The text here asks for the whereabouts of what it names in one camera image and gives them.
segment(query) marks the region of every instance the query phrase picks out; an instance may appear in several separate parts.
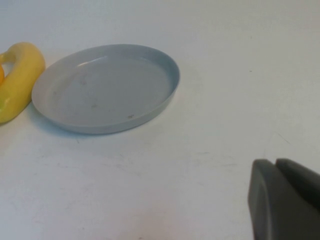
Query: gray plate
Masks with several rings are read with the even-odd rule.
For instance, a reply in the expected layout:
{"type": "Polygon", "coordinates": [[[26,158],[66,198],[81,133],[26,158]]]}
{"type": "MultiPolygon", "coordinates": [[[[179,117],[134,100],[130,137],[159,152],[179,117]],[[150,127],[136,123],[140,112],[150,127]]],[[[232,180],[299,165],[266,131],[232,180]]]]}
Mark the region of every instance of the gray plate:
{"type": "Polygon", "coordinates": [[[139,45],[106,45],[51,65],[36,81],[32,101],[66,130],[109,134],[153,119],[178,83],[178,66],[165,53],[139,45]]]}

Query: white surface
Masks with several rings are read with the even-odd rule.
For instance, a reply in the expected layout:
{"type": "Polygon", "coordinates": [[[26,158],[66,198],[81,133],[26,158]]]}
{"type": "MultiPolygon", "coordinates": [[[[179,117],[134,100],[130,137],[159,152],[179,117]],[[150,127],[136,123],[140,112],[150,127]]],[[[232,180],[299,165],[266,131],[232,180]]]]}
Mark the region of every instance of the white surface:
{"type": "Polygon", "coordinates": [[[10,240],[248,240],[251,163],[320,172],[320,1],[2,0],[0,51],[47,65],[88,47],[162,50],[181,70],[157,118],[107,136],[30,105],[0,127],[0,233],[10,240]]]}

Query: yellow toy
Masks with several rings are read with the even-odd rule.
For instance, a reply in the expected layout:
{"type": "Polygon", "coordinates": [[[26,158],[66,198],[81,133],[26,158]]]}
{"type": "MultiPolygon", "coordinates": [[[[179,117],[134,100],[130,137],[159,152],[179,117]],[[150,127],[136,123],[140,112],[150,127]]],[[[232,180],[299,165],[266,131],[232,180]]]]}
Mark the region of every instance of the yellow toy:
{"type": "Polygon", "coordinates": [[[41,52],[28,42],[14,44],[0,54],[3,63],[14,65],[3,82],[0,73],[0,124],[15,118],[30,103],[32,88],[46,68],[41,52]]]}

